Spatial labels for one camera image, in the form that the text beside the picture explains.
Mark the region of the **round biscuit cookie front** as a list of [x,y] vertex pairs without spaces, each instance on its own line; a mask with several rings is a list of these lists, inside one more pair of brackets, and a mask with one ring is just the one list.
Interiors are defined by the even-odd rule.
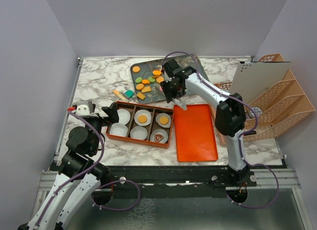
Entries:
[[146,115],[139,115],[138,116],[138,122],[139,123],[146,123],[148,120],[147,116]]

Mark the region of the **orange cookie tin box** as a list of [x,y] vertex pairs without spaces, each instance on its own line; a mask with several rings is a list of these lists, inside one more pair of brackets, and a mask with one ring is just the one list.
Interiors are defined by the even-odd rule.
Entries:
[[109,139],[164,149],[170,146],[172,109],[120,101],[116,104],[119,122],[106,129]]

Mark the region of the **brown heart chocolate cookie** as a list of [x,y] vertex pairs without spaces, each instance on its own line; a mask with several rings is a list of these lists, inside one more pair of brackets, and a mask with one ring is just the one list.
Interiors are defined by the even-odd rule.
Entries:
[[155,142],[157,142],[157,143],[159,143],[161,140],[163,140],[164,139],[164,135],[162,135],[162,134],[160,134],[160,133],[156,133],[155,135],[154,135],[154,141]]

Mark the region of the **orange tin lid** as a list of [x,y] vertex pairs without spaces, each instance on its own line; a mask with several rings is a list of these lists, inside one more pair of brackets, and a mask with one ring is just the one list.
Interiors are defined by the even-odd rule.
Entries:
[[179,162],[215,162],[218,152],[208,104],[174,106],[177,160]]

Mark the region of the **silver metal tongs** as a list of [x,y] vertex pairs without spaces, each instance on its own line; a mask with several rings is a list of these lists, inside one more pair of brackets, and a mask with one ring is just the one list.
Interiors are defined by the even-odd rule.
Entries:
[[186,104],[180,99],[180,96],[178,94],[178,91],[174,88],[170,87],[164,87],[163,92],[165,95],[165,99],[167,103],[174,103],[178,107],[180,107],[182,110],[187,110]]

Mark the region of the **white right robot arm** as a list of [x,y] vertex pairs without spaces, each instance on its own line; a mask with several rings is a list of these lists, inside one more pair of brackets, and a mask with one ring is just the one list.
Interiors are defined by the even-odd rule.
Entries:
[[186,91],[192,91],[203,98],[208,104],[216,109],[215,127],[225,137],[228,152],[227,179],[231,185],[239,186],[245,181],[249,172],[243,154],[243,132],[246,115],[242,97],[222,91],[200,73],[197,61],[196,68],[188,66],[182,68],[176,60],[163,59],[161,67],[169,79],[163,81],[160,86],[168,103],[172,102],[183,110],[187,109],[181,97]]

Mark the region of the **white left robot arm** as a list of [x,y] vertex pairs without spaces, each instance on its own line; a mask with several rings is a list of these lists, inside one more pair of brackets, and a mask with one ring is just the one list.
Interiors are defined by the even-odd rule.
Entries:
[[118,117],[101,117],[99,114],[73,117],[84,126],[73,128],[66,142],[67,153],[63,156],[58,174],[44,203],[35,216],[20,230],[64,230],[75,211],[98,187],[108,185],[109,168],[91,158],[97,151],[105,150],[102,127],[118,121]]

